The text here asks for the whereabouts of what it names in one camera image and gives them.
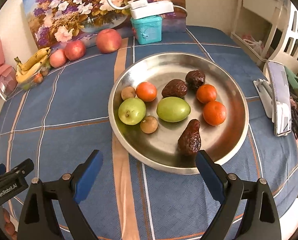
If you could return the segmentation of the person's left hand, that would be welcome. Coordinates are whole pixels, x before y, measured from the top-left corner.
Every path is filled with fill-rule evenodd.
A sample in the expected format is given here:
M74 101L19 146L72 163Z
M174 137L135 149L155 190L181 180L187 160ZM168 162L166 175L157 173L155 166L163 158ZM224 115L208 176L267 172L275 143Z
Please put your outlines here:
M17 231L14 224L11 222L10 213L5 208L3 208L3 216L5 220L4 229L7 235L11 237L12 240L17 240Z

